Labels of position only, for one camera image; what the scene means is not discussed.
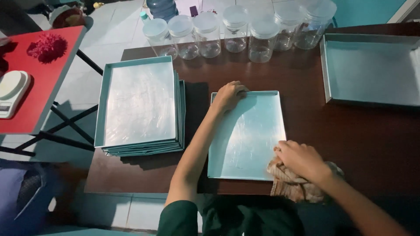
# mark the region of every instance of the brown cloth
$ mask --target brown cloth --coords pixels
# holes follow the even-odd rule
[[[275,146],[274,151],[279,151],[280,147]],[[342,170],[334,163],[327,163],[333,172],[339,172],[343,176]],[[310,183],[303,177],[298,176],[289,170],[283,162],[275,156],[267,166],[268,173],[274,176],[271,196],[285,196],[294,201],[322,202],[324,200],[324,192],[313,183]]]

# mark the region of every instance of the tile floor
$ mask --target tile floor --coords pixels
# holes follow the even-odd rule
[[[80,49],[98,66],[118,62],[124,49],[148,47],[149,43],[142,33],[143,22],[139,19],[144,0],[128,0],[105,4],[90,15],[93,19],[91,29],[86,33]],[[176,0],[180,14],[189,15],[189,7],[195,5],[198,12],[215,10],[221,20],[223,10],[230,5],[244,5],[250,11],[251,18],[273,13],[275,7],[281,7],[281,0]],[[43,29],[49,24],[43,15],[31,15],[31,18]],[[63,85],[56,97],[58,107],[68,117],[98,103],[101,76],[93,71],[80,58],[75,57]],[[92,137],[95,135],[96,113],[79,121],[83,130]],[[55,114],[49,114],[43,126],[47,130],[61,120]],[[66,127],[58,135],[85,142],[73,129]],[[0,136],[0,143],[5,147],[16,147],[31,137],[29,135]],[[26,150],[35,151],[34,158],[0,153],[0,158],[10,160],[32,160],[63,162],[69,161],[75,166],[89,168],[93,153],[77,148],[42,140]],[[80,186],[73,203],[80,213],[80,222],[104,226],[127,227],[137,229],[154,229],[158,227],[159,215],[163,209],[166,194],[84,194]],[[199,229],[201,217],[198,215]]]

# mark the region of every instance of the digital scale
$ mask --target digital scale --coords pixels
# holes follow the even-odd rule
[[[0,78],[0,119],[14,115],[31,83],[31,76],[25,71],[10,71]]]

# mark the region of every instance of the person's left hand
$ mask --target person's left hand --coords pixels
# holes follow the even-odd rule
[[[241,82],[232,81],[219,89],[211,106],[222,113],[232,110],[236,107],[239,100],[247,96],[246,92],[249,92],[249,89],[242,85]]]

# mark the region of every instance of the wooden table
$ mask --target wooden table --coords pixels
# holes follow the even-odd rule
[[[387,24],[329,32],[420,36],[420,24]],[[155,56],[150,47],[127,49],[122,60]],[[414,109],[395,110],[325,103],[319,47],[274,52],[268,63],[251,63],[247,52],[225,49],[213,59],[176,58],[186,86],[186,142],[208,106],[211,92],[240,80],[252,91],[278,90],[288,139],[314,146],[341,167],[346,180],[369,196],[420,194],[420,119]],[[94,153],[85,191],[166,193],[182,152],[146,157]],[[269,194],[272,182],[208,179],[204,167],[199,192]]]

